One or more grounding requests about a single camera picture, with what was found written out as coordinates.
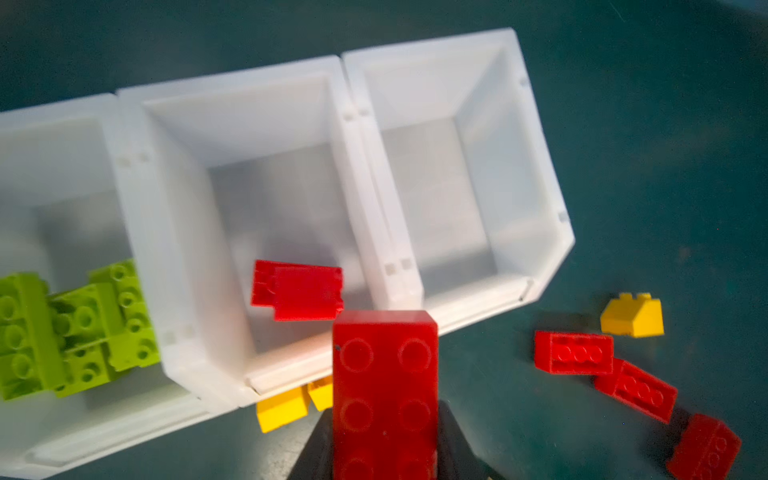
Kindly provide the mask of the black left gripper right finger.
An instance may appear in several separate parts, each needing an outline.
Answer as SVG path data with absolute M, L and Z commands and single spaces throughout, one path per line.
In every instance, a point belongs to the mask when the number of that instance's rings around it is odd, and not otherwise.
M 449 404 L 438 403 L 437 478 L 502 480 L 503 476 L 473 452 Z

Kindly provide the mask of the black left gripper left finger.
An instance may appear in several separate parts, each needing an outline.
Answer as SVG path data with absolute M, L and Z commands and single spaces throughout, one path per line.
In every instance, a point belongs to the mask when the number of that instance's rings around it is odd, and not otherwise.
M 333 479 L 333 409 L 325 410 L 299 454 L 288 480 Z

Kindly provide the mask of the yellow lego pair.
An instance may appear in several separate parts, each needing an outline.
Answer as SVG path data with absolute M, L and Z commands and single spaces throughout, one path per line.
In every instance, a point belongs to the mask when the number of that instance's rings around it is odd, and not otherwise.
M 310 405 L 320 412 L 333 406 L 332 376 L 258 402 L 257 419 L 261 431 L 269 433 L 306 417 Z

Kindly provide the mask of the red lego brick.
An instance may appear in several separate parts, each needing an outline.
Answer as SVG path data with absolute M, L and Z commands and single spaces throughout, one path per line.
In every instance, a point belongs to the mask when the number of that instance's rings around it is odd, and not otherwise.
M 332 321 L 344 309 L 343 282 L 339 267 L 256 260 L 250 303 L 278 322 Z
M 534 363 L 553 375 L 609 375 L 613 372 L 614 340 L 599 334 L 536 331 Z
M 675 479 L 724 480 L 741 445 L 741 439 L 723 421 L 695 414 L 666 468 Z
M 632 363 L 614 358 L 613 371 L 594 380 L 601 393 L 668 424 L 675 408 L 678 390 Z
M 332 347 L 334 478 L 436 478 L 437 323 L 425 311 L 345 310 Z

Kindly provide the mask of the yellow sloped lego brick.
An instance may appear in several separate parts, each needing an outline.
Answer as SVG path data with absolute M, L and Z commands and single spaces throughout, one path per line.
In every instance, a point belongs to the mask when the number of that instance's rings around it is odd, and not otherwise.
M 647 338 L 665 334 L 662 303 L 650 293 L 620 293 L 600 315 L 604 334 Z

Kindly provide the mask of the green lego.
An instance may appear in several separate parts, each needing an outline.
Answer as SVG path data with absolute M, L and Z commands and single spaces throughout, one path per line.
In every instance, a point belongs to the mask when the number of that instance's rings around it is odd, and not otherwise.
M 138 271 L 126 259 L 86 285 L 52 294 L 34 272 L 1 280 L 1 397 L 64 398 L 110 383 L 161 355 Z

